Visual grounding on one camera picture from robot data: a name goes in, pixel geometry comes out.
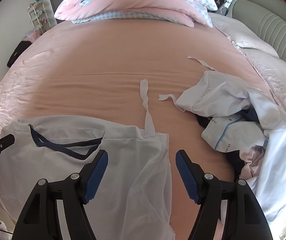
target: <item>folded comforter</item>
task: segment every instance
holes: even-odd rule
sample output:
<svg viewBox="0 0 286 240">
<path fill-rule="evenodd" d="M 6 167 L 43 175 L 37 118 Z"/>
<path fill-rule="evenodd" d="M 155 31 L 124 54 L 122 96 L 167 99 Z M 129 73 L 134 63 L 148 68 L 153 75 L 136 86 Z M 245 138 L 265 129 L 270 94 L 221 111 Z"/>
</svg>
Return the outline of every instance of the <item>folded comforter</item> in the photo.
<svg viewBox="0 0 286 240">
<path fill-rule="evenodd" d="M 55 12 L 59 20 L 81 23 L 102 19 L 158 19 L 194 27 L 212 27 L 207 10 L 214 0 L 63 0 Z"/>
</svg>

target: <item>gray upholstered headboard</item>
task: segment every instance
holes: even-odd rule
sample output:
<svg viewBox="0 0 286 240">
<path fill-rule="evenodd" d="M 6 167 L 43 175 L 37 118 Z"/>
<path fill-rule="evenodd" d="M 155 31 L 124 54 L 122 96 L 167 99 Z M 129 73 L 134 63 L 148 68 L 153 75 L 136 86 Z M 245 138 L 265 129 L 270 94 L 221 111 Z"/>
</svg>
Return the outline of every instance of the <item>gray upholstered headboard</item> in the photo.
<svg viewBox="0 0 286 240">
<path fill-rule="evenodd" d="M 286 3 L 280 0 L 233 0 L 227 15 L 243 22 L 286 62 Z"/>
</svg>

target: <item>pink bed sheet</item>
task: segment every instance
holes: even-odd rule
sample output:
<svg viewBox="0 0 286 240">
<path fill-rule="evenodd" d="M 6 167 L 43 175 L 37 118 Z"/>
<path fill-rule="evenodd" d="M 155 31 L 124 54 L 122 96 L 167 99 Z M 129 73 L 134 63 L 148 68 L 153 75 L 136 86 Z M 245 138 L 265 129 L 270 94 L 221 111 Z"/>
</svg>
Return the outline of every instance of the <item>pink bed sheet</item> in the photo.
<svg viewBox="0 0 286 240">
<path fill-rule="evenodd" d="M 139 93 L 149 81 L 149 111 L 157 132 L 170 135 L 171 222 L 177 240 L 186 240 L 198 206 L 188 198 L 175 166 L 185 149 L 193 162 L 221 180 L 233 170 L 202 138 L 190 112 L 181 112 L 159 94 L 181 93 L 208 70 L 239 76 L 272 97 L 256 71 L 217 29 L 194 28 L 157 20 L 104 20 L 73 25 L 63 22 L 41 36 L 15 62 L 0 83 L 0 131 L 21 118 L 83 115 L 144 128 Z"/>
</svg>

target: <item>blue gripper pad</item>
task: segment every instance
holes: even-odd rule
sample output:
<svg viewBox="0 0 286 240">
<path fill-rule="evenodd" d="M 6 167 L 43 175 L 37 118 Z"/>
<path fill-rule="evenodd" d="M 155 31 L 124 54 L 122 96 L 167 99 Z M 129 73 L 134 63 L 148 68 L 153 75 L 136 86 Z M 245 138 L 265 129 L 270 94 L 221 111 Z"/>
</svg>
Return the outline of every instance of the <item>blue gripper pad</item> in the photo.
<svg viewBox="0 0 286 240">
<path fill-rule="evenodd" d="M 95 194 L 105 173 L 107 163 L 108 156 L 107 152 L 104 151 L 98 163 L 96 164 L 91 176 L 86 181 L 85 195 L 83 196 L 83 200 L 85 203 L 88 203 L 91 199 L 95 197 Z"/>
<path fill-rule="evenodd" d="M 187 166 L 187 163 L 185 162 L 180 152 L 176 153 L 175 163 L 181 175 L 188 196 L 190 197 L 190 199 L 193 199 L 195 203 L 198 203 L 201 197 L 198 193 L 197 182 L 194 179 L 190 168 Z"/>
</svg>

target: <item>bed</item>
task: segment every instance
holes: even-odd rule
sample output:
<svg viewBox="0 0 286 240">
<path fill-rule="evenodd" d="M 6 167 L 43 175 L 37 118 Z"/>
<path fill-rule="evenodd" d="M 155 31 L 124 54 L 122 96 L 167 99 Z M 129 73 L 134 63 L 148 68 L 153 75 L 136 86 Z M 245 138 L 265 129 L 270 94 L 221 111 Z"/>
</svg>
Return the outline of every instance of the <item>bed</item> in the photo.
<svg viewBox="0 0 286 240">
<path fill-rule="evenodd" d="M 229 16 L 258 34 L 262 19 L 255 22 L 247 18 L 244 8 L 250 10 L 251 6 L 242 3 L 248 0 L 235 0 Z M 259 36 L 274 46 L 261 30 L 266 33 L 275 26 L 265 22 L 269 27 L 260 27 Z M 281 40 L 286 43 L 285 35 Z M 286 58 L 286 46 L 276 50 L 281 59 Z M 185 149 L 193 162 L 220 180 L 233 181 L 234 177 L 224 155 L 201 138 L 203 128 L 196 123 L 194 114 L 182 113 L 170 101 L 158 101 L 159 94 L 179 96 L 197 84 L 208 70 L 188 56 L 221 73 L 242 78 L 275 100 L 267 81 L 244 56 L 242 48 L 236 48 L 217 28 L 200 24 L 190 28 L 151 19 L 79 24 L 65 21 L 30 46 L 0 82 L 0 131 L 18 119 L 50 115 L 90 116 L 144 128 L 145 110 L 139 86 L 141 80 L 147 79 L 155 130 L 170 136 L 170 226 L 177 240 L 188 239 L 198 206 L 188 198 L 175 167 L 175 153 Z M 222 225 L 218 225 L 217 237 L 220 234 Z"/>
</svg>

